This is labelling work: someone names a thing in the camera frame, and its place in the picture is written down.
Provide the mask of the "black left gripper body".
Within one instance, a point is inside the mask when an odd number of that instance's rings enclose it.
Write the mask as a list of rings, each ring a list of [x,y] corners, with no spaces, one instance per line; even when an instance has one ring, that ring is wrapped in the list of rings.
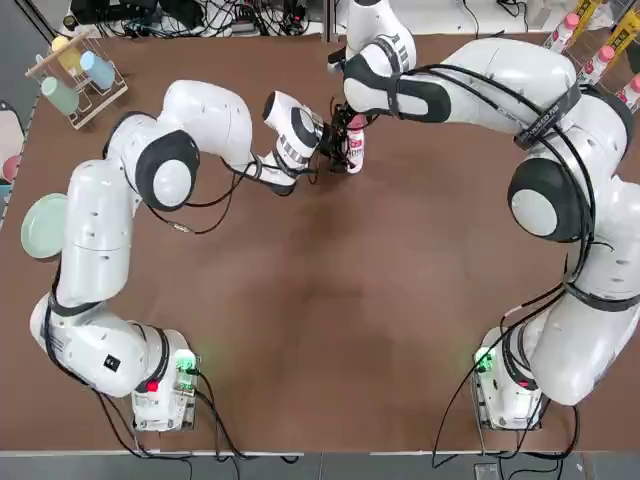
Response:
[[[331,124],[323,123],[322,135],[319,142],[319,151],[325,157],[332,159],[336,153],[335,129]]]

